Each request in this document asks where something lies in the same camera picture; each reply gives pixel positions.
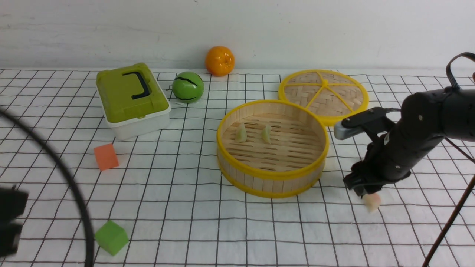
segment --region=robotic arm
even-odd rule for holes
[[[335,125],[336,139],[365,132],[372,141],[364,160],[343,179],[349,190],[363,196],[409,177],[411,168],[445,138],[475,142],[475,90],[461,90],[450,70],[458,57],[475,61],[472,53],[453,58],[446,68],[451,86],[408,96],[397,123],[386,117],[394,109],[376,107]]]

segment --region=green storage box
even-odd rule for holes
[[[107,123],[117,139],[168,126],[170,102],[146,64],[101,71],[96,85]]]

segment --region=black handle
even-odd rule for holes
[[[138,95],[133,95],[132,99],[138,99],[138,98],[149,96],[150,95],[150,89],[148,88],[147,83],[145,82],[145,79],[143,78],[142,74],[140,74],[140,72],[138,72],[138,71],[133,71],[133,72],[129,72],[129,73],[124,73],[124,74],[122,74],[122,76],[130,75],[130,74],[137,75],[137,78],[139,79],[140,84],[142,85],[142,88],[143,88],[143,93],[138,94]]]

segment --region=bamboo steamer lid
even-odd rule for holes
[[[286,77],[279,99],[292,102],[317,115],[325,126],[366,110],[366,89],[355,79],[330,70],[304,70]]]

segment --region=black clamp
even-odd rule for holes
[[[27,201],[26,192],[0,188],[0,257],[18,251],[23,226],[12,221],[25,212]]]

